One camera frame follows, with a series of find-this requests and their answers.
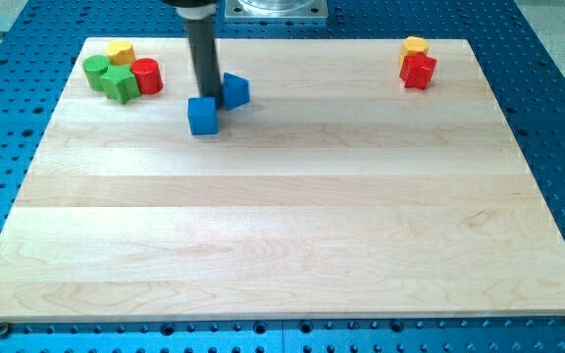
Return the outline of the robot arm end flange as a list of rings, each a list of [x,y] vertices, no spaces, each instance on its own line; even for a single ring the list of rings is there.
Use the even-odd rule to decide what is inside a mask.
[[[162,0],[172,6],[184,19],[199,21],[211,16],[217,9],[217,0]]]

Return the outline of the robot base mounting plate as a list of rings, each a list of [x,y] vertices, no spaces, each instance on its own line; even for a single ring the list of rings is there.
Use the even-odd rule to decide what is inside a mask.
[[[225,0],[224,5],[228,21],[321,21],[329,16],[327,0]]]

